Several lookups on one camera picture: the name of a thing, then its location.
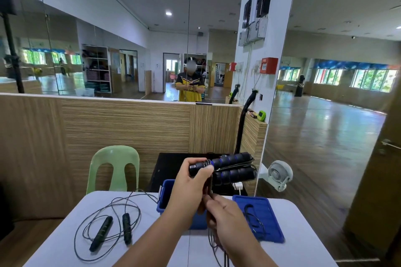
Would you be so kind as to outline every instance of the chair backrest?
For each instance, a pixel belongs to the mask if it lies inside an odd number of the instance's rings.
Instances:
[[[127,191],[127,181],[125,177],[125,166],[133,164],[136,172],[136,188],[138,189],[139,179],[139,154],[129,146],[109,146],[100,149],[93,155],[89,167],[88,187],[86,194],[95,191],[96,173],[102,164],[112,164],[113,176],[110,183],[110,191]]]

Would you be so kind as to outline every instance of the fire alarm box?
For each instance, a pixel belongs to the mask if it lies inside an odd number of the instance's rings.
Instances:
[[[277,65],[278,65],[278,58],[273,58],[273,57],[262,58],[262,64],[260,65],[260,73],[275,75],[277,71]]]
[[[229,71],[235,71],[235,66],[237,65],[236,62],[232,62],[230,63],[230,65],[228,66],[228,70]]]

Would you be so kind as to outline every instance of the green timer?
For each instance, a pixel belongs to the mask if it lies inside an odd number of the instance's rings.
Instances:
[[[258,120],[260,120],[261,122],[264,122],[265,118],[266,118],[266,112],[265,111],[259,111]]]

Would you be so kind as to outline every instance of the person in yellow and black shirt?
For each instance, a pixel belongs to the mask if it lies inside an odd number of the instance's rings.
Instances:
[[[187,71],[178,74],[176,89],[180,91],[180,102],[201,102],[201,94],[204,92],[204,80],[201,74],[196,72],[197,63],[194,60],[187,62]]]

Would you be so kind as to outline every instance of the woman in black dress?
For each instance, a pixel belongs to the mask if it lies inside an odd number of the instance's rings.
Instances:
[[[297,90],[295,90],[295,97],[301,97],[303,92],[303,86],[305,85],[305,77],[303,74],[299,77]]]

